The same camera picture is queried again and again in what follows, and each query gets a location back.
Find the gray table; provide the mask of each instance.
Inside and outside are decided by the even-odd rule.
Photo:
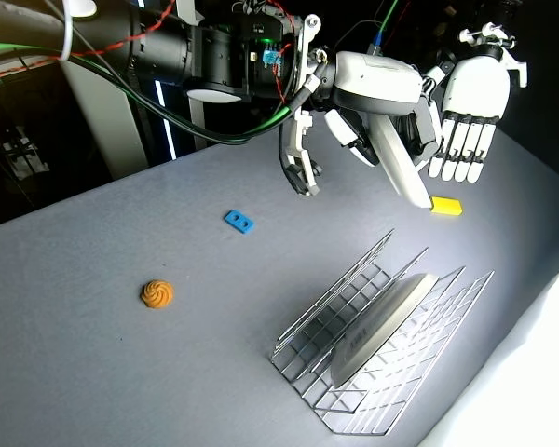
[[[296,196],[276,135],[214,147],[0,226],[0,447],[416,445],[559,269],[559,177],[498,133],[480,183],[412,208],[315,127],[321,192]],[[224,221],[256,221],[243,236]],[[495,269],[385,438],[332,435],[269,363],[275,338],[390,228],[394,271]],[[174,303],[138,301],[152,278]]]

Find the yellow block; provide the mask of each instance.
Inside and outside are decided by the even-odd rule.
[[[462,213],[462,202],[454,198],[432,196],[431,212],[435,214],[446,214],[448,216],[459,216]]]

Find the silver wire dish rack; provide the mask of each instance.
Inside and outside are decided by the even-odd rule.
[[[331,354],[365,309],[424,256],[420,252],[391,276],[376,257],[393,230],[322,295],[278,339],[271,362],[333,433],[386,435],[402,416],[494,272],[452,292],[466,267],[435,286],[369,361],[334,388]]]

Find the orange cookie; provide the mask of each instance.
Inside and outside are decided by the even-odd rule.
[[[143,287],[141,299],[147,307],[161,309],[174,299],[174,288],[166,281],[151,281]]]

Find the white robotic hand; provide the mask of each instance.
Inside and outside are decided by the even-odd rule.
[[[519,84],[527,85],[525,62],[517,62],[507,48],[515,39],[500,27],[487,23],[477,33],[464,30],[460,42],[476,47],[477,56],[460,62],[443,97],[442,144],[430,160],[429,176],[443,180],[478,181],[510,96],[508,70],[519,72]]]

